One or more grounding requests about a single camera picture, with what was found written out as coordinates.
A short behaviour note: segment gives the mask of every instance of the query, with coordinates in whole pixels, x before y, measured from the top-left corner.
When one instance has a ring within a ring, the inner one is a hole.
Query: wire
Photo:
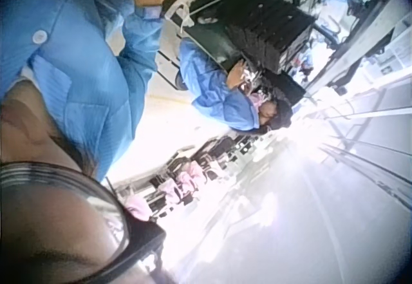
[[[202,7],[194,10],[193,12],[190,12],[190,11],[189,11],[189,8],[188,8],[188,14],[183,18],[182,24],[180,25],[180,33],[183,32],[183,25],[185,24],[186,20],[187,20],[191,15],[197,14],[198,12],[201,12],[202,10],[204,10],[204,9],[210,7],[210,6],[215,5],[216,3],[220,2],[220,1],[221,1],[221,0],[211,1],[211,2],[203,5]]]

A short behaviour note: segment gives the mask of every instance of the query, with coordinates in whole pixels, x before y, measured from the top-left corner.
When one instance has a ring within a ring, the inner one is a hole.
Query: worker
[[[260,102],[239,90],[246,64],[239,61],[226,74],[193,41],[180,43],[180,71],[176,77],[194,96],[192,105],[206,117],[213,118],[238,131],[270,126],[282,113],[276,101]]]
[[[1,283],[109,283],[143,254],[119,248],[89,198],[120,206],[91,177],[101,181],[134,139],[162,1],[0,0]],[[115,57],[105,33],[120,15]],[[132,219],[125,236],[151,236],[155,224]]]

